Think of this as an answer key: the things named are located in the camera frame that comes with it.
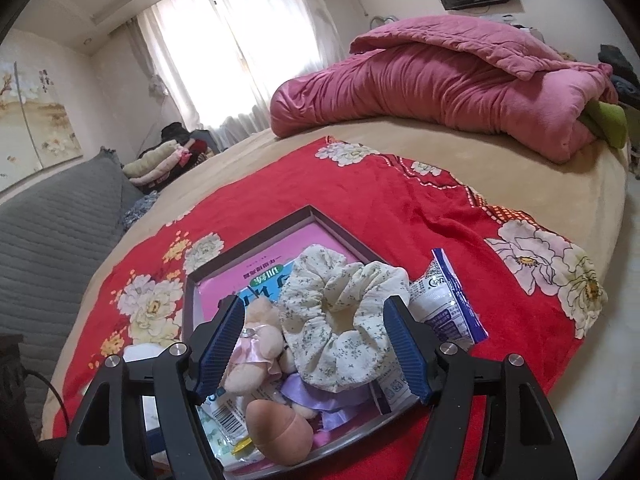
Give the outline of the red floral blanket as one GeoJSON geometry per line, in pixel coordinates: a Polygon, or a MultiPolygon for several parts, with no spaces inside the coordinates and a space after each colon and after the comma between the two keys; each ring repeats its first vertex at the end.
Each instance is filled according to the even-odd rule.
{"type": "Polygon", "coordinates": [[[88,288],[68,338],[70,413],[101,362],[127,344],[175,342],[183,287],[199,264],[311,205],[416,278],[442,248],[488,338],[488,359],[521,353],[549,389],[597,321],[606,295],[591,252],[526,212],[488,203],[458,170],[417,150],[394,155],[322,136],[277,143],[264,162],[222,155],[163,192],[88,288]]]}

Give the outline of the white window curtain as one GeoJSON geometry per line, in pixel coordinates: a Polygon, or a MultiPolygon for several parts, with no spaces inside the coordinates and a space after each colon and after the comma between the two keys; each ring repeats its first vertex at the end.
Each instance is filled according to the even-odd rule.
{"type": "Polygon", "coordinates": [[[345,55],[324,0],[160,0],[129,28],[183,125],[221,151],[270,127],[281,84],[345,55]]]}

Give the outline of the blue white tissue pack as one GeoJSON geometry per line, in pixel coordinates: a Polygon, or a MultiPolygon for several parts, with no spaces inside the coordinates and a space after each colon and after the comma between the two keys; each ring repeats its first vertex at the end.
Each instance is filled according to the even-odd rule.
{"type": "MultiPolygon", "coordinates": [[[[454,344],[466,351],[488,338],[487,330],[472,308],[442,248],[432,250],[432,261],[426,271],[409,286],[409,298],[401,299],[416,321],[434,330],[438,339],[437,350],[442,344],[454,344]]],[[[393,346],[392,350],[394,356],[390,370],[376,380],[374,388],[376,407],[383,415],[400,412],[420,401],[409,389],[393,346]]],[[[437,371],[439,392],[444,385],[445,372],[438,363],[437,371]]]]}

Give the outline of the white rolled towel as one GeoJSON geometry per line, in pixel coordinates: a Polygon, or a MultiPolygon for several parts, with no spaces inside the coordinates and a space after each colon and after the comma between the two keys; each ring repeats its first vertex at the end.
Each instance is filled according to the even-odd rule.
{"type": "MultiPolygon", "coordinates": [[[[129,362],[153,359],[159,356],[164,348],[159,344],[130,344],[124,349],[124,360],[129,362]]],[[[160,431],[160,421],[157,416],[157,408],[154,396],[142,396],[143,416],[146,430],[146,443],[148,444],[151,460],[155,467],[167,470],[168,457],[165,450],[164,438],[160,431]]]]}

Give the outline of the pink rolled quilt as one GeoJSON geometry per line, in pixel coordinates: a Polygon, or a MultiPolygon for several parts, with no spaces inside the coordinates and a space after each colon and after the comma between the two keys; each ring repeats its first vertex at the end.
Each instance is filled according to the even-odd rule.
{"type": "Polygon", "coordinates": [[[371,117],[434,122],[464,132],[507,134],[564,164],[597,140],[578,119],[589,101],[618,104],[608,64],[563,58],[512,25],[464,15],[427,15],[377,27],[349,56],[291,79],[271,99],[280,138],[371,117]]]}

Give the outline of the blue patterned cloth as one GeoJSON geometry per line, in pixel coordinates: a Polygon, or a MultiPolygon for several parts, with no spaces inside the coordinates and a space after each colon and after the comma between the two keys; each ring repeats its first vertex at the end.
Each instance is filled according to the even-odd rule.
{"type": "Polygon", "coordinates": [[[127,232],[151,210],[159,197],[160,194],[152,192],[136,200],[134,204],[122,215],[122,218],[120,218],[122,229],[127,232]]]}

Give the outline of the grey quilted headboard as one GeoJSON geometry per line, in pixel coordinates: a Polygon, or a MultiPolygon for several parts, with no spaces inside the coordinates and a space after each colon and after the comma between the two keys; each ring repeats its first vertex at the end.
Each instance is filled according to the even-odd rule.
{"type": "Polygon", "coordinates": [[[51,377],[99,266],[141,197],[113,150],[32,185],[1,206],[1,329],[21,358],[51,377]]]}

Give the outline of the green cloth under quilt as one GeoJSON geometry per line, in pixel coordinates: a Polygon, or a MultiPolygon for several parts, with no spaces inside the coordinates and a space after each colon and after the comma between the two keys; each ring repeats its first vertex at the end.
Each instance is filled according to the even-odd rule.
{"type": "Polygon", "coordinates": [[[597,138],[620,150],[627,141],[628,128],[624,110],[617,104],[589,101],[578,119],[597,138]]]}

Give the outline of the dark tray with pink book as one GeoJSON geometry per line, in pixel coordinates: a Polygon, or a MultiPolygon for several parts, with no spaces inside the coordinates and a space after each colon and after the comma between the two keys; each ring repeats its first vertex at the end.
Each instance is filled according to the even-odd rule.
{"type": "MultiPolygon", "coordinates": [[[[383,262],[363,242],[311,206],[289,214],[228,252],[215,255],[213,251],[219,244],[218,237],[209,236],[197,242],[186,255],[183,305],[183,337],[186,339],[200,324],[215,316],[219,301],[229,295],[238,296],[246,306],[254,298],[265,296],[278,307],[280,290],[290,275],[292,262],[310,245],[335,250],[350,262],[383,262]]],[[[314,447],[306,459],[308,463],[358,442],[415,404],[383,415],[375,402],[376,379],[355,389],[330,393],[306,384],[296,372],[267,382],[244,396],[246,406],[254,399],[288,403],[290,399],[282,392],[287,382],[292,385],[292,393],[314,396],[320,402],[318,416],[312,423],[314,447]]],[[[224,470],[229,479],[265,479],[283,471],[283,467],[270,463],[265,457],[258,463],[224,470]]]]}

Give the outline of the stack of folded blankets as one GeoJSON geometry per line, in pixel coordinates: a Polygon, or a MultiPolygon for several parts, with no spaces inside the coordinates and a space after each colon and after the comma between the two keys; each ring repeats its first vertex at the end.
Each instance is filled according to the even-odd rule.
{"type": "Polygon", "coordinates": [[[139,190],[145,193],[159,191],[204,162],[209,153],[209,147],[202,140],[189,139],[184,145],[177,140],[169,140],[123,166],[122,172],[139,190]]]}

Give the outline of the floral cream scrunchie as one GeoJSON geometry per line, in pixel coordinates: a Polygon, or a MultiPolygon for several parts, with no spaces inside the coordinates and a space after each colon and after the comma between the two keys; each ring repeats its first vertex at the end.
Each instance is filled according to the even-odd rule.
{"type": "Polygon", "coordinates": [[[318,244],[304,249],[277,301],[284,339],[303,382],[339,393],[389,372],[397,363],[383,320],[391,296],[409,300],[405,269],[350,262],[318,244]]]}

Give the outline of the pink makeup sponge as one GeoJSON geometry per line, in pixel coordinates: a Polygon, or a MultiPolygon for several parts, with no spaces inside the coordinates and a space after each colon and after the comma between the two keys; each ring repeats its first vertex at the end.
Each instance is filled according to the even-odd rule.
{"type": "Polygon", "coordinates": [[[247,405],[245,422],[256,448],[277,465],[303,463],[314,444],[309,422],[287,405],[254,400],[247,405]]]}

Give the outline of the dark clothes pile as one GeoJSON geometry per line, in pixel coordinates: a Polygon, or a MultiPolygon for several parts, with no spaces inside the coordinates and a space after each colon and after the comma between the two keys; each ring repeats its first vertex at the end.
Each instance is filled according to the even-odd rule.
{"type": "Polygon", "coordinates": [[[611,80],[620,100],[629,106],[639,108],[639,78],[622,51],[610,44],[601,44],[598,59],[600,62],[612,67],[611,80]]]}

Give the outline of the wall painting panels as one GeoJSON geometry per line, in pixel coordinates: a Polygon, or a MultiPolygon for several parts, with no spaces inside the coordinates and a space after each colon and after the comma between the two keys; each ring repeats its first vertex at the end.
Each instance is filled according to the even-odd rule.
{"type": "Polygon", "coordinates": [[[3,191],[82,156],[82,148],[48,70],[1,63],[1,166],[3,191]]]}

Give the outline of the white plush bear toy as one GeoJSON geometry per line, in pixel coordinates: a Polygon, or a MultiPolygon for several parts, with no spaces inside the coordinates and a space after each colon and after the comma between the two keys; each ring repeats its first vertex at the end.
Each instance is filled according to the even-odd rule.
{"type": "Polygon", "coordinates": [[[286,343],[279,309],[265,296],[254,298],[224,372],[221,385],[235,396],[247,396],[263,384],[297,372],[286,343]]]}

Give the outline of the yellow white tissue pack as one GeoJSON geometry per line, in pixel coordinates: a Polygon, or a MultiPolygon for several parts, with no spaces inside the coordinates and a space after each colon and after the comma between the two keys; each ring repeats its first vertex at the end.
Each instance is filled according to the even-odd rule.
{"type": "Polygon", "coordinates": [[[264,459],[248,435],[246,399],[219,387],[198,407],[205,437],[224,469],[235,470],[264,459]]]}

